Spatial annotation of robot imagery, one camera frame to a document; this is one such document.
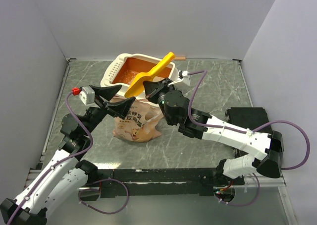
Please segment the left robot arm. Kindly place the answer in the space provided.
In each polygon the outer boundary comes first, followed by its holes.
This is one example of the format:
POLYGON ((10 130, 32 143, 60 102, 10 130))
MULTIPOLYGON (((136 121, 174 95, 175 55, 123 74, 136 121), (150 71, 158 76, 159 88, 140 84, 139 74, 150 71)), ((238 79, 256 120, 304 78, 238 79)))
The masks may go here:
POLYGON ((121 119, 128 115, 135 97, 111 102, 121 87, 73 88, 66 95, 65 105, 68 108, 69 97, 79 96, 88 109, 83 116, 69 109, 69 114, 61 123, 63 139, 50 162, 15 199, 5 199, 1 203, 0 211, 5 224, 45 225, 48 217, 71 193, 83 185, 96 184, 98 167, 84 160, 83 156, 94 143, 93 130, 107 115, 121 119))

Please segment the yellow litter scoop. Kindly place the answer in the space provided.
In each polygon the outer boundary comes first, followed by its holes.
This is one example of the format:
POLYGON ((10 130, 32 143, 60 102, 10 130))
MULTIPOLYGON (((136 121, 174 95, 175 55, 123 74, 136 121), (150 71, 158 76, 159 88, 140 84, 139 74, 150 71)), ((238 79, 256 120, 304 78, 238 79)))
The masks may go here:
POLYGON ((175 59, 175 54, 169 52, 160 62, 158 62, 153 68, 147 72, 139 72, 129 88, 127 89, 124 96, 126 98, 137 97, 144 91, 143 83, 145 81, 152 82, 155 77, 169 76, 171 70, 168 68, 168 65, 175 59))

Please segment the pink cat litter bag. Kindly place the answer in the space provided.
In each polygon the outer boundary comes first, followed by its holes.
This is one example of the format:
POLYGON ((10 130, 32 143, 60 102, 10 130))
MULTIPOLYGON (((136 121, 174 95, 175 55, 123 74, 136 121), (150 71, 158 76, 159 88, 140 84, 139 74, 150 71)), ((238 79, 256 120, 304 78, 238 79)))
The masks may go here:
POLYGON ((160 109, 135 100, 125 119, 114 119, 113 135, 126 141, 148 142, 161 136, 156 126, 162 118, 160 109))

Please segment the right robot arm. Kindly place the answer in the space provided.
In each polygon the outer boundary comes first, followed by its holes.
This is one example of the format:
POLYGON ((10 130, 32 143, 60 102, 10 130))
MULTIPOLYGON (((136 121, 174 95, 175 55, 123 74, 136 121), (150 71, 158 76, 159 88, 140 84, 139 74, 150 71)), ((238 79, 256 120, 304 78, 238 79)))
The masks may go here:
POLYGON ((221 160, 216 178, 221 184, 249 173, 280 178, 283 156, 282 134, 252 132, 218 119, 209 113, 189 108, 190 100, 166 78, 159 82, 145 81, 146 99, 157 104, 168 125, 190 138, 220 142, 245 152, 244 156, 221 160))

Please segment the white orange litter box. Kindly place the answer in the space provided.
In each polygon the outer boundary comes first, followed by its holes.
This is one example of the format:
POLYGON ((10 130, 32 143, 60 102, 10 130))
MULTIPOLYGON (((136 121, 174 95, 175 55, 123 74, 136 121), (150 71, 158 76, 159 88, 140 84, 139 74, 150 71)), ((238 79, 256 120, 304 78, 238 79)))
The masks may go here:
POLYGON ((123 98, 135 76, 150 71, 160 61, 160 58, 143 54, 120 54, 106 69, 100 86, 122 85, 117 96, 123 98))

